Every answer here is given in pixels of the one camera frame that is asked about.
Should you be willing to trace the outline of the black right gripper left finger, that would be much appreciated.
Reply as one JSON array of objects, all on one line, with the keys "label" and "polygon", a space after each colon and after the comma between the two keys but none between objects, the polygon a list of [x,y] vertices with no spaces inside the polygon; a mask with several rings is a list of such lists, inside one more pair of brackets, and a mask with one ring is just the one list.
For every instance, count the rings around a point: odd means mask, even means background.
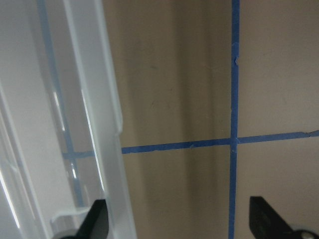
[{"label": "black right gripper left finger", "polygon": [[109,215],[105,199],[95,200],[75,235],[66,239],[106,239],[109,234]]}]

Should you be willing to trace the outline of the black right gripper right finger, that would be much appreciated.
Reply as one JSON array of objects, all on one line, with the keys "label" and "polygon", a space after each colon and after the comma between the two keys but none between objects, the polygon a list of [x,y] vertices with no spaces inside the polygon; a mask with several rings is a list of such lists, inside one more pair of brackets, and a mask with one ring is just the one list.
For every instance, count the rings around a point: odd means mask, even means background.
[{"label": "black right gripper right finger", "polygon": [[251,196],[249,201],[249,228],[256,239],[298,239],[283,218],[260,196]]}]

